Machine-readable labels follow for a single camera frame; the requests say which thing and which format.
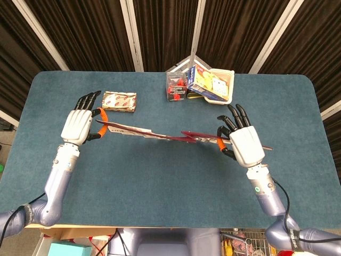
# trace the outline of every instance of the blue table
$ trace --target blue table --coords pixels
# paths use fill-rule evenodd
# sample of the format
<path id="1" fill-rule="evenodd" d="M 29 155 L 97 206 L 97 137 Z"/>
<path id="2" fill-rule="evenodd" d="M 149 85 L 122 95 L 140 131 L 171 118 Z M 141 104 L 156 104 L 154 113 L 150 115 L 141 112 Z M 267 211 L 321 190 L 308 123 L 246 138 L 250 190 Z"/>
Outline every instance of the blue table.
<path id="1" fill-rule="evenodd" d="M 289 193 L 290 214 L 302 228 L 340 228 L 341 187 L 312 83 L 301 75 L 236 74 L 234 81 L 232 103 L 244 106 L 262 144 L 274 149 L 263 163 Z M 89 92 L 137 92 L 136 112 L 108 112 L 112 122 L 169 135 L 216 132 L 226 106 L 203 99 L 167 102 L 165 83 L 165 73 L 38 74 L 0 183 L 0 211 L 43 192 L 66 117 Z M 94 122 L 92 131 L 99 127 Z M 122 227 L 265 228 L 272 222 L 246 170 L 216 145 L 115 133 L 80 147 L 60 220 Z"/>

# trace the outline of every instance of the robotic hand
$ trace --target robotic hand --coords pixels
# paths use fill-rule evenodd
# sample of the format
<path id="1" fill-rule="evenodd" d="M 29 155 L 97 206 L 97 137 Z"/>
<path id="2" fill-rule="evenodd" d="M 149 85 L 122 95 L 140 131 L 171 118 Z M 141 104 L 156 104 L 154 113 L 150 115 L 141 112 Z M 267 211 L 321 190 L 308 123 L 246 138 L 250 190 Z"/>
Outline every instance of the robotic hand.
<path id="1" fill-rule="evenodd" d="M 233 150 L 227 149 L 222 139 L 218 139 L 220 151 L 246 167 L 257 199 L 264 213 L 277 217 L 277 220 L 266 230 L 269 243 L 279 250 L 307 251 L 320 256 L 341 256 L 341 237 L 314 228 L 300 230 L 298 224 L 288 214 L 278 195 L 275 181 L 267 168 L 261 162 L 265 156 L 258 134 L 251 126 L 245 110 L 236 105 L 239 113 L 231 105 L 228 106 L 236 124 L 227 116 L 219 116 L 228 128 L 220 126 L 217 135 L 225 135 L 231 140 Z"/>
<path id="2" fill-rule="evenodd" d="M 89 133 L 92 118 L 101 115 L 104 121 L 108 118 L 103 109 L 91 111 L 96 97 L 101 91 L 89 93 L 81 97 L 65 122 L 61 137 L 63 145 L 59 145 L 53 160 L 50 176 L 45 185 L 47 200 L 36 198 L 28 204 L 19 206 L 15 211 L 0 213 L 0 239 L 19 233 L 30 223 L 52 226 L 58 222 L 73 169 L 79 157 L 78 147 L 86 140 L 99 139 L 104 136 L 107 126 L 104 125 L 98 133 Z"/>

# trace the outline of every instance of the clear plastic box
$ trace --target clear plastic box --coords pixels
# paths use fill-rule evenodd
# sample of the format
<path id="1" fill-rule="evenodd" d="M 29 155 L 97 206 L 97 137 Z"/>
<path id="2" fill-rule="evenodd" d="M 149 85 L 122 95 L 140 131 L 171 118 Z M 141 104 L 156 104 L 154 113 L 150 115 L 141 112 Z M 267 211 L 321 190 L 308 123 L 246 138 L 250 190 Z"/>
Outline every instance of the clear plastic box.
<path id="1" fill-rule="evenodd" d="M 179 101 L 186 98 L 187 91 L 187 76 L 182 72 L 167 73 L 167 100 Z"/>

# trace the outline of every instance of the brown curtain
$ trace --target brown curtain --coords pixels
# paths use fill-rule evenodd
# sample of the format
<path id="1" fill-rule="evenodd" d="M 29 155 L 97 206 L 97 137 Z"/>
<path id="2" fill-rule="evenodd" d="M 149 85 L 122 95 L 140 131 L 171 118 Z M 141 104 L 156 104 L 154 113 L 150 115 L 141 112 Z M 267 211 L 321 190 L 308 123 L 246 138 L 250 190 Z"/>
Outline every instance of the brown curtain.
<path id="1" fill-rule="evenodd" d="M 304 1 L 260 73 L 303 74 L 320 110 L 341 100 L 341 1 Z"/>
<path id="2" fill-rule="evenodd" d="M 0 110 L 19 120 L 35 75 L 59 66 L 12 1 L 0 1 L 0 16 Z"/>
<path id="3" fill-rule="evenodd" d="M 26 3 L 71 70 L 134 71 L 119 0 Z"/>
<path id="4" fill-rule="evenodd" d="M 213 68 L 248 73 L 289 0 L 207 0 L 197 56 Z"/>
<path id="5" fill-rule="evenodd" d="M 341 111 L 328 117 L 323 122 L 326 129 L 332 157 L 334 158 L 335 167 L 339 180 L 341 181 Z"/>
<path id="6" fill-rule="evenodd" d="M 198 0 L 134 0 L 144 71 L 166 71 L 191 54 Z"/>

